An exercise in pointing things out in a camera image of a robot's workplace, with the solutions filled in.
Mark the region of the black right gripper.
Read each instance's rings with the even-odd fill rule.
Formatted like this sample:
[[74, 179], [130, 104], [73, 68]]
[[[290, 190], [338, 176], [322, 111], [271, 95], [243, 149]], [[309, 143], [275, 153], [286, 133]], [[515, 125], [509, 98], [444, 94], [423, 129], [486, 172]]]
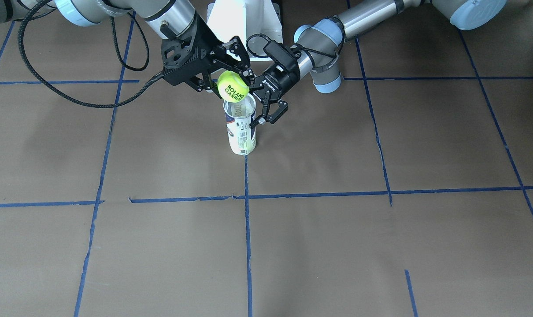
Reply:
[[185, 83], [196, 92], [222, 98], [211, 77], [219, 68], [235, 72], [248, 86], [254, 82], [250, 57], [240, 37], [220, 42], [198, 13], [182, 34], [174, 33], [166, 21], [161, 22], [160, 30], [165, 34], [160, 47], [162, 76], [170, 85]]

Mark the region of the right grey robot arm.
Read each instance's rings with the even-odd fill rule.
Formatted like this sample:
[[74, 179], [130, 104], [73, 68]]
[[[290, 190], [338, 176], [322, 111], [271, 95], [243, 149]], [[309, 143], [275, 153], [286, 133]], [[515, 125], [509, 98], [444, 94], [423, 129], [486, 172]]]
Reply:
[[241, 39], [219, 40], [188, 0], [0, 0], [0, 24], [30, 21], [53, 11], [83, 27], [136, 12], [162, 38], [163, 70], [157, 78], [173, 86], [185, 83], [228, 99], [235, 87], [218, 88], [212, 73], [231, 71], [244, 87], [244, 96], [254, 80]]

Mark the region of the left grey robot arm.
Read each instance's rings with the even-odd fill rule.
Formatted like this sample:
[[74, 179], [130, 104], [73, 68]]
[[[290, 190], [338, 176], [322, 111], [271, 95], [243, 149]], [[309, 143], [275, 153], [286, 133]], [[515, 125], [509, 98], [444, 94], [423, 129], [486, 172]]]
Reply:
[[343, 44], [422, 3], [421, 0], [363, 0], [341, 14], [324, 18], [313, 26], [300, 27], [289, 47], [267, 39], [264, 52], [273, 64], [250, 86], [250, 92], [262, 105], [260, 116], [250, 127], [277, 122], [289, 107], [283, 96], [307, 74], [319, 92], [334, 92], [342, 80], [337, 62]]

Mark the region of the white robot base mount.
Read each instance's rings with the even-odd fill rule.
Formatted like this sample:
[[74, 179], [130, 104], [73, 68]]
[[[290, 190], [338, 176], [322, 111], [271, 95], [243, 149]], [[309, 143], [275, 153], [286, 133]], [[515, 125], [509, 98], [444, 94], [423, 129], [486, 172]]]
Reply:
[[278, 0], [214, 0], [206, 23], [222, 42], [238, 36], [243, 44], [254, 34], [283, 42], [282, 7]]

